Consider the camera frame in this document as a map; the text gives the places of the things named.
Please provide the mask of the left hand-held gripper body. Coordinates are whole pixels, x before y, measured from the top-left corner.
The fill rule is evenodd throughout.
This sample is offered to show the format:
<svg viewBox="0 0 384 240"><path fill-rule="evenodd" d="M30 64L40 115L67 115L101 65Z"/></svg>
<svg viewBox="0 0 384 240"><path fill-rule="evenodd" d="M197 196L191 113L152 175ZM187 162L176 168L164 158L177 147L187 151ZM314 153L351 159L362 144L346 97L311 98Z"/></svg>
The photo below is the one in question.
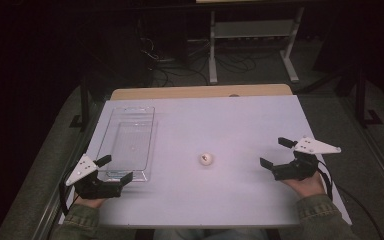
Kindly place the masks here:
<svg viewBox="0 0 384 240"><path fill-rule="evenodd" d="M120 197L124 186L120 180L107 182L98 178L98 167L95 160L83 154L71 170L66 186L74 186L75 192L83 199L106 199Z"/></svg>

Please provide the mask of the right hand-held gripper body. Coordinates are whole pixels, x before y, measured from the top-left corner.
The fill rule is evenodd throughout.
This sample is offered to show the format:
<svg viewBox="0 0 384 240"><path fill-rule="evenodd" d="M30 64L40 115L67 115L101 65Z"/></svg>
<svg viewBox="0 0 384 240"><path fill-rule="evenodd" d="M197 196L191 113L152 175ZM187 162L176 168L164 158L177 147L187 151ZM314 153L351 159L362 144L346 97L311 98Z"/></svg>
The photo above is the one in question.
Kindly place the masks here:
<svg viewBox="0 0 384 240"><path fill-rule="evenodd" d="M341 152L340 147L310 137L303 137L296 142L297 144L290 148L293 150L294 159L287 164L273 167L271 172L276 181L309 178L318 170L317 154L336 154Z"/></svg>

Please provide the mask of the clear plastic tray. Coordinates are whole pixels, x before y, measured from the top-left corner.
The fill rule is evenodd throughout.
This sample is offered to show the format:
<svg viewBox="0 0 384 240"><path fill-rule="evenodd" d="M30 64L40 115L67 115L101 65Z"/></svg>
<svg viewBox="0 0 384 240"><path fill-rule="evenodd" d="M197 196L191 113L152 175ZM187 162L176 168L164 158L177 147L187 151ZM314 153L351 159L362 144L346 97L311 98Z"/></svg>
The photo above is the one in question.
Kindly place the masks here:
<svg viewBox="0 0 384 240"><path fill-rule="evenodd" d="M117 107L109 117L97 159L109 155L111 161L99 169L98 177L114 182L129 173L133 182L150 178L154 135L154 107Z"/></svg>

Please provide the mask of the small white ball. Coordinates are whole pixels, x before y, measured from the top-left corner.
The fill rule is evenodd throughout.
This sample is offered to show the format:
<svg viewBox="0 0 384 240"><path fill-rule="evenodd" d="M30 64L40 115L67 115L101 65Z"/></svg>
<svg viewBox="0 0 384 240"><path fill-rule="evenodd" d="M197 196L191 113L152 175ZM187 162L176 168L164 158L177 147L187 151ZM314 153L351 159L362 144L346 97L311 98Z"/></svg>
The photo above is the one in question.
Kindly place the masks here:
<svg viewBox="0 0 384 240"><path fill-rule="evenodd" d="M213 164L214 159L210 153L203 153L199 157L199 162L203 166L210 166Z"/></svg>

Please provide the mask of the person's left hand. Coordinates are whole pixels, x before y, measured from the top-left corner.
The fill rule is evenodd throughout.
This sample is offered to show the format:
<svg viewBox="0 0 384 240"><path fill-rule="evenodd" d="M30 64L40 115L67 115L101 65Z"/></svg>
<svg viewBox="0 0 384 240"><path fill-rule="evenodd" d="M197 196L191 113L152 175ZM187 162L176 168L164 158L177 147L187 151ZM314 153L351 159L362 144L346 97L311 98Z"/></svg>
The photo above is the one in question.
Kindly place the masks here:
<svg viewBox="0 0 384 240"><path fill-rule="evenodd" d="M83 199L77 193L74 194L73 203L76 205L87 206L90 208L100 208L105 202L105 199Z"/></svg>

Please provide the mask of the person's right hand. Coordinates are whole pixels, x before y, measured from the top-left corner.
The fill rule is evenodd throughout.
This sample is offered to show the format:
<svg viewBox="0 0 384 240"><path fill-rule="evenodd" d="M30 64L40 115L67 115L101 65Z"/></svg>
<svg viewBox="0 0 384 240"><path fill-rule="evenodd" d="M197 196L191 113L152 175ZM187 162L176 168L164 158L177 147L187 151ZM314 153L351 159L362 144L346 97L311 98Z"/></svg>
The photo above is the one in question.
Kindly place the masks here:
<svg viewBox="0 0 384 240"><path fill-rule="evenodd" d="M292 188L301 198L325 194L322 178L318 172L304 180L283 180L283 183Z"/></svg>

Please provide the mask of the black metal stand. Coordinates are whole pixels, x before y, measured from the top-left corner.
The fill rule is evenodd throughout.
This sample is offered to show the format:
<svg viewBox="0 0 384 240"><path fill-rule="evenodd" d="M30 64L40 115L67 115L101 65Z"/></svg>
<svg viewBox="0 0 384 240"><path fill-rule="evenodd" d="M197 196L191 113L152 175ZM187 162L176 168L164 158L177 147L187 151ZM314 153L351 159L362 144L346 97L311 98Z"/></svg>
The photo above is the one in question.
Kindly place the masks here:
<svg viewBox="0 0 384 240"><path fill-rule="evenodd" d="M382 124L382 120L374 110L365 108L366 80L363 69L359 67L356 71L355 117L363 128L368 125Z"/></svg>
<svg viewBox="0 0 384 240"><path fill-rule="evenodd" d="M90 120L89 92L85 76L82 76L80 81L80 105L81 113L72 118L70 127L79 128L80 131L83 132L87 128Z"/></svg>

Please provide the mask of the wooden table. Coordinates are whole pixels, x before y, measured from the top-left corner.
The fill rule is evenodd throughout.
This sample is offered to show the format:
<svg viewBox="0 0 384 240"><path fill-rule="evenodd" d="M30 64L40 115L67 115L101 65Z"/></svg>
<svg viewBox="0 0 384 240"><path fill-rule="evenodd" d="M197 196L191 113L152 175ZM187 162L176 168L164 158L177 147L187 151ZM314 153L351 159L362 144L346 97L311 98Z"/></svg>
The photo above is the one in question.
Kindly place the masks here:
<svg viewBox="0 0 384 240"><path fill-rule="evenodd" d="M116 89L113 91L110 99L115 101L231 96L289 96L292 94L292 90L286 84L214 85Z"/></svg>

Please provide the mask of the white metal desk frame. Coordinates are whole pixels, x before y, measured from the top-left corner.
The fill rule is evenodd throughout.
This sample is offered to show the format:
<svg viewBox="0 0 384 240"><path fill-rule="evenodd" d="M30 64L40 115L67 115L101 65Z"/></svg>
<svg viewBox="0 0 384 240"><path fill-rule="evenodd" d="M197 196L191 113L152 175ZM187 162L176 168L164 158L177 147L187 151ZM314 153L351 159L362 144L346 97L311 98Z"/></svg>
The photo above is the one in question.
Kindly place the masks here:
<svg viewBox="0 0 384 240"><path fill-rule="evenodd" d="M284 67L292 83L298 83L299 77L290 59L295 39L300 27L305 8L300 7L293 19L260 20L239 22L216 22L215 12L211 12L210 53L208 58L209 82L217 84L217 68L215 59L215 42L217 39L256 38L256 37L287 37L288 44L279 51Z"/></svg>

